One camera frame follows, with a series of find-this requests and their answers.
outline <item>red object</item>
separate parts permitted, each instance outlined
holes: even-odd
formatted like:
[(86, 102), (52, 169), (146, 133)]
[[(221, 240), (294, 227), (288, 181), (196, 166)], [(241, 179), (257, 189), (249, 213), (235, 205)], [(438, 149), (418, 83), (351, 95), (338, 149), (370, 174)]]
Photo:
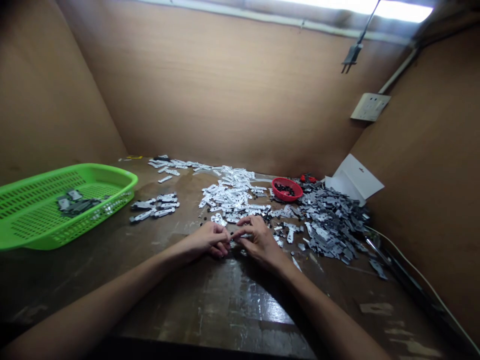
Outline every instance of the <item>red object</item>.
[[(309, 176), (308, 177), (308, 180), (312, 183), (312, 184), (315, 184), (318, 180), (316, 178), (314, 178), (313, 176)], [(300, 181), (302, 183), (305, 182), (305, 174), (303, 174), (302, 176), (300, 176)]]
[[(290, 196), (288, 191), (279, 191), (275, 187), (275, 184), (291, 187), (295, 196)], [(298, 185), (295, 181), (286, 179), (284, 177), (277, 177), (273, 179), (273, 181), (271, 182), (271, 187), (273, 189), (273, 193), (277, 198), (288, 203), (293, 202), (304, 195), (304, 191), (302, 190), (300, 185)]]

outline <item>wall socket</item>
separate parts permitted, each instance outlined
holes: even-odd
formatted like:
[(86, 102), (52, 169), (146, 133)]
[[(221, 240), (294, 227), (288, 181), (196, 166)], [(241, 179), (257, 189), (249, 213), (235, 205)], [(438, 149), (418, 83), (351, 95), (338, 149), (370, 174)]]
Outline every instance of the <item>wall socket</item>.
[(380, 113), (390, 101), (391, 96), (366, 92), (351, 114), (352, 119), (377, 121)]

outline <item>fluorescent light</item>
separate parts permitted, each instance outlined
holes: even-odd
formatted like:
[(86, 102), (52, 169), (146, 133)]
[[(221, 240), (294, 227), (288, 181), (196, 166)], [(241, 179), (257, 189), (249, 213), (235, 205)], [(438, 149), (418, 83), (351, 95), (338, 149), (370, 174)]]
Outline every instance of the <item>fluorescent light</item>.
[[(378, 0), (280, 0), (289, 3), (311, 5), (320, 8), (349, 10), (369, 15), (375, 9)], [(400, 1), (382, 0), (375, 15), (387, 19), (421, 23), (432, 13), (433, 8)]]

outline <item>white cardboard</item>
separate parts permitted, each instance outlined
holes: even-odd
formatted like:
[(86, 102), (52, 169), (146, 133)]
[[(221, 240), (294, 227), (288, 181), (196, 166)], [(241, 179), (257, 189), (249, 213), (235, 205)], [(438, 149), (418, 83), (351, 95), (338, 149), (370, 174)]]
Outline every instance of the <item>white cardboard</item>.
[(363, 199), (368, 199), (377, 191), (385, 187), (352, 154), (348, 154), (345, 160), (342, 161), (338, 169), (335, 171), (333, 178), (339, 177), (339, 179), (342, 179), (343, 175), (341, 175), (341, 172), (348, 177)]
[(360, 206), (366, 204), (366, 200), (355, 187), (354, 183), (350, 181), (349, 177), (341, 170), (337, 176), (325, 176), (325, 187), (332, 188), (339, 193), (348, 195), (353, 200), (360, 201)]

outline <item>green plastic basket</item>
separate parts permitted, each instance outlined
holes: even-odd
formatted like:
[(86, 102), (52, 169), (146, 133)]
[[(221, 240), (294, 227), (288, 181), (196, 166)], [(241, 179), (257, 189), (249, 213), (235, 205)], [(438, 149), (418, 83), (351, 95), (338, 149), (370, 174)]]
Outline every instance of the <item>green plastic basket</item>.
[[(71, 242), (126, 205), (137, 181), (129, 171), (84, 163), (0, 187), (0, 250), (51, 250)], [(110, 197), (74, 218), (61, 216), (57, 197), (72, 188), (84, 199)]]

